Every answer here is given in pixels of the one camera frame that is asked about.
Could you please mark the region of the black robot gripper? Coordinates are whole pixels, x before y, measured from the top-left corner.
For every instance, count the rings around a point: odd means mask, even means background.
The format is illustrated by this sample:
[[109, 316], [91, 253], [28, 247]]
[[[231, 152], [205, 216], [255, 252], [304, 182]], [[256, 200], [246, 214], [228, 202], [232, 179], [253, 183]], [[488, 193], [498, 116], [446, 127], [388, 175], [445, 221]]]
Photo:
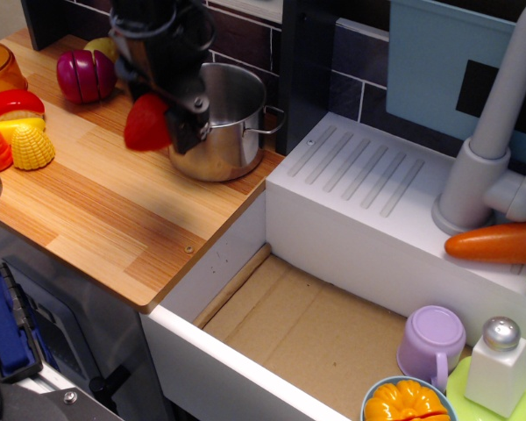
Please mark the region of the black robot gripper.
[[178, 107], [164, 113], [174, 150], [185, 154], [210, 131], [210, 100], [200, 69], [210, 49], [208, 18], [172, 17], [157, 27], [113, 17], [115, 69], [133, 98], [152, 91]]

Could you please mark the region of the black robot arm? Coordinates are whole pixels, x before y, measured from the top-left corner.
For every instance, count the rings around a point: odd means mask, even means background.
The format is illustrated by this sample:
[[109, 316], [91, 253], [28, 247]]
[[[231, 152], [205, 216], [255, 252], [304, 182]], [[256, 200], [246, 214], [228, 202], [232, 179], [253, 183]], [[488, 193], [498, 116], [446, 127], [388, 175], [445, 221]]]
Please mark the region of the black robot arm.
[[147, 93], [168, 106], [163, 121], [174, 150], [185, 154], [210, 132], [210, 100], [201, 67], [216, 37], [200, 1], [113, 1], [110, 37], [116, 73], [134, 102]]

